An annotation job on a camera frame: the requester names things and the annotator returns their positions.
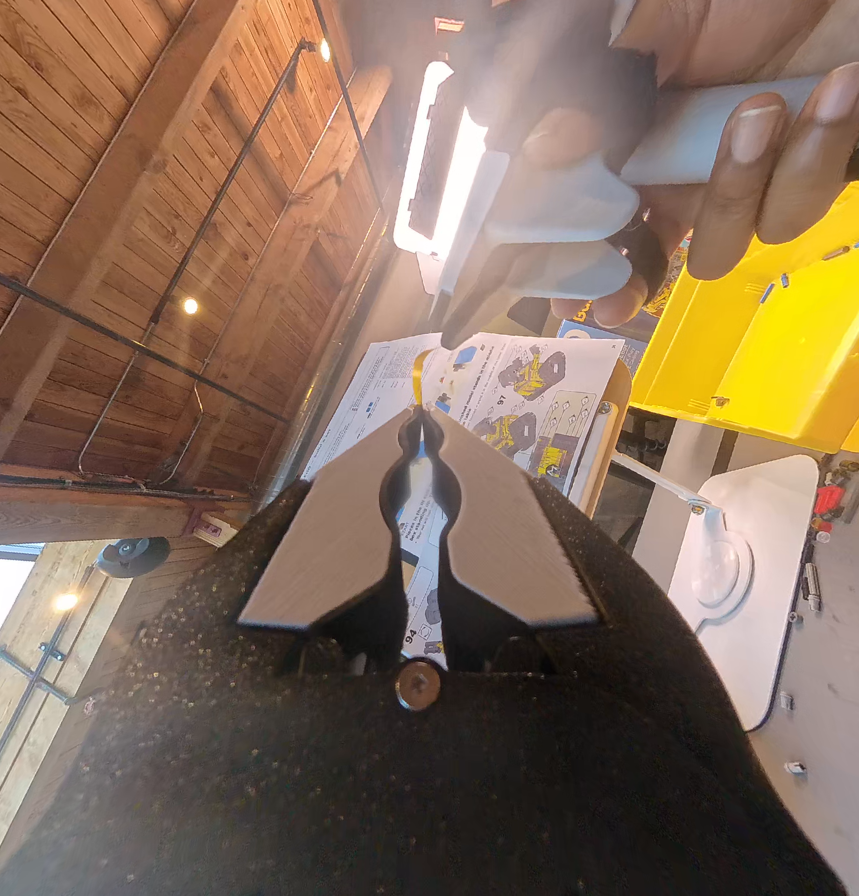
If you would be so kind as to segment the robot model instruction booklet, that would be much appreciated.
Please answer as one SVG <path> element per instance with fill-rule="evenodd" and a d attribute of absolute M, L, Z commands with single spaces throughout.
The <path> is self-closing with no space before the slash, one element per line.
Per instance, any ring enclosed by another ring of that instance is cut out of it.
<path fill-rule="evenodd" d="M 481 333 L 458 350 L 437 334 L 414 338 L 413 372 L 425 405 L 451 416 L 523 471 L 548 481 L 592 515 L 603 488 L 603 448 L 625 401 L 624 341 L 574 341 Z M 396 521 L 409 615 L 401 653 L 446 666 L 437 606 L 439 537 L 444 511 L 432 494 L 432 468 L 420 446 L 410 495 Z"/>

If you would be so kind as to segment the sticker sheet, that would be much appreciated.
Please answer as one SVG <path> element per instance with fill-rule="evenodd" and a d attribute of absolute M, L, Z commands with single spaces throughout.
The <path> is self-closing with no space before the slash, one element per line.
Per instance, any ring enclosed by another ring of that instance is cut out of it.
<path fill-rule="evenodd" d="M 303 477 L 312 479 L 338 455 L 413 406 L 413 365 L 424 352 L 429 357 L 422 381 L 429 386 L 429 399 L 435 399 L 445 412 L 450 411 L 455 402 L 455 377 L 472 362 L 476 347 L 446 351 L 439 347 L 436 334 L 372 343 L 311 454 Z M 410 495 L 396 521 L 401 535 L 402 561 L 415 568 L 422 562 L 429 530 L 437 517 L 437 505 L 432 497 L 432 467 L 422 445 L 409 466 L 409 477 Z"/>

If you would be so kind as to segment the scattered small brick pieces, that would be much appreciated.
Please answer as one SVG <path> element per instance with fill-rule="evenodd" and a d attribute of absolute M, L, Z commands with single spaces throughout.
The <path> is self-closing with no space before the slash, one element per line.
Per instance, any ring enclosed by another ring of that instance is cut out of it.
<path fill-rule="evenodd" d="M 859 457 L 821 466 L 772 713 L 781 780 L 859 775 Z"/>

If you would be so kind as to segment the white studio light panel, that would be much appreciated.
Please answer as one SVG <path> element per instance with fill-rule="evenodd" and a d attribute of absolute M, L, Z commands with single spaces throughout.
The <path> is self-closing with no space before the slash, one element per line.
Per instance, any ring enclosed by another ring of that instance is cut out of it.
<path fill-rule="evenodd" d="M 393 228 L 395 246 L 415 255 L 429 295 L 436 292 L 451 252 L 486 149 L 486 132 L 466 111 L 462 85 L 451 66 L 431 62 L 424 73 Z"/>

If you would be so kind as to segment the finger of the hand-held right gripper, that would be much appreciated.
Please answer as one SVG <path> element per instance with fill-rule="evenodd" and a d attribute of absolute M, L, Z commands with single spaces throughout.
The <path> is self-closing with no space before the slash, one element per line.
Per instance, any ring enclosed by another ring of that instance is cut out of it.
<path fill-rule="evenodd" d="M 540 169 L 486 151 L 466 196 L 436 296 L 453 295 L 472 253 L 500 245 L 596 243 L 622 230 L 639 206 L 637 191 L 599 154 L 571 168 Z"/>
<path fill-rule="evenodd" d="M 592 301 L 622 288 L 627 257 L 606 241 L 497 244 L 480 240 L 468 254 L 438 318 L 440 343 L 453 350 L 525 297 Z"/>

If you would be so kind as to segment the yellow plastic storage bin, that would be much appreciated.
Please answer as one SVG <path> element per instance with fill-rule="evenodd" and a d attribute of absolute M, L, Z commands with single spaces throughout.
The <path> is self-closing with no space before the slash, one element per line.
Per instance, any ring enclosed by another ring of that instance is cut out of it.
<path fill-rule="evenodd" d="M 823 454 L 859 453 L 859 249 L 822 261 L 858 240 L 854 183 L 794 241 L 753 240 L 725 277 L 683 271 L 634 376 L 632 405 Z"/>

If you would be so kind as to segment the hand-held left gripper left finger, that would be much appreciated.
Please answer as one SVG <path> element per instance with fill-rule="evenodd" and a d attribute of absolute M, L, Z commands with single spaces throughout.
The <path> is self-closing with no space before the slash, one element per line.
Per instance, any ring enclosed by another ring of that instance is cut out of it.
<path fill-rule="evenodd" d="M 421 409 L 405 409 L 315 474 L 239 624 L 398 663 L 408 602 L 396 515 L 421 434 Z"/>

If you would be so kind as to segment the blue printed cardboard box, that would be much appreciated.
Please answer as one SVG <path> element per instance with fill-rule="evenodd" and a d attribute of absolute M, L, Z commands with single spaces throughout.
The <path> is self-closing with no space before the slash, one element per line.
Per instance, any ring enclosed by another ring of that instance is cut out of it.
<path fill-rule="evenodd" d="M 655 328 L 667 306 L 672 290 L 685 269 L 690 248 L 691 231 L 682 239 L 679 247 L 670 257 L 666 279 L 654 298 L 646 300 L 638 314 L 620 327 L 607 329 L 599 325 L 592 313 L 592 302 L 582 302 L 580 310 L 570 319 L 557 320 L 557 337 L 573 340 L 618 340 L 624 345 L 620 359 L 627 367 L 630 375 L 636 375 Z M 520 334 L 543 336 L 553 333 L 553 323 L 548 299 L 523 297 L 508 311 L 507 318 L 518 328 Z"/>

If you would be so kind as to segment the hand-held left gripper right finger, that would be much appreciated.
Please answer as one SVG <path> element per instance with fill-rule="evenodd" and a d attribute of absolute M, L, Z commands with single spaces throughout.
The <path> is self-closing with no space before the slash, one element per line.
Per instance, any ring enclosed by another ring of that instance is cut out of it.
<path fill-rule="evenodd" d="M 599 622 L 541 482 L 435 409 L 426 410 L 426 451 L 446 516 L 437 605 L 447 669 L 486 670 L 513 638 Z"/>

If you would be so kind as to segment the white book stand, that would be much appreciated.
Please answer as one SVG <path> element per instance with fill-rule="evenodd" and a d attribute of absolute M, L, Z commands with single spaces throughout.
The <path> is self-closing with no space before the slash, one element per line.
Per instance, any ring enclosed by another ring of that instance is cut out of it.
<path fill-rule="evenodd" d="M 569 499 L 594 514 L 611 462 L 690 509 L 668 596 L 715 666 L 742 727 L 772 709 L 810 532 L 819 472 L 797 454 L 684 487 L 615 450 L 632 385 L 618 360 L 599 403 Z"/>

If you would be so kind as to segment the person's right hand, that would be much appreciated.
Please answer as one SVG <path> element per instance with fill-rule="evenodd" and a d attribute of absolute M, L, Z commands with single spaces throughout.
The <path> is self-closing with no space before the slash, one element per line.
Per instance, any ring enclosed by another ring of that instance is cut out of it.
<path fill-rule="evenodd" d="M 616 45 L 655 54 L 671 87 L 825 75 L 796 118 L 772 92 L 741 102 L 705 185 L 643 191 L 664 254 L 691 232 L 688 272 L 715 280 L 753 238 L 786 243 L 825 216 L 859 140 L 859 1 L 636 2 Z"/>

